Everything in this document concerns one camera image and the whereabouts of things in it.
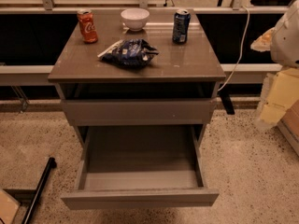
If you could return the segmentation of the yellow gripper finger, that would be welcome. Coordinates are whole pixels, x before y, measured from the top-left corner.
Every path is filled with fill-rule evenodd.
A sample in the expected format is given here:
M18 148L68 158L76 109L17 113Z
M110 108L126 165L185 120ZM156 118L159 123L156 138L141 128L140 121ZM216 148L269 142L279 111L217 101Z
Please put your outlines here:
M262 131L275 127L298 100L298 69L286 68L275 75L267 74L256 109L255 126Z
M259 51L259 52L270 51L272 46L272 37L274 31L275 28L268 29L266 32L264 32L262 35L260 35L257 39L255 39L252 42L250 48L252 50Z

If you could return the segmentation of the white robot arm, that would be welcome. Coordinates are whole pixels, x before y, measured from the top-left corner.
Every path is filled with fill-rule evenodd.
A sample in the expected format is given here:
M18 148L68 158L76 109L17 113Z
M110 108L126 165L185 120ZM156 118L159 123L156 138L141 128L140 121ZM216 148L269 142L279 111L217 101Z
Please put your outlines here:
M299 100L299 1L296 0L277 24L260 35L250 48L269 51L273 62L282 66L263 80L255 125L261 130L278 124Z

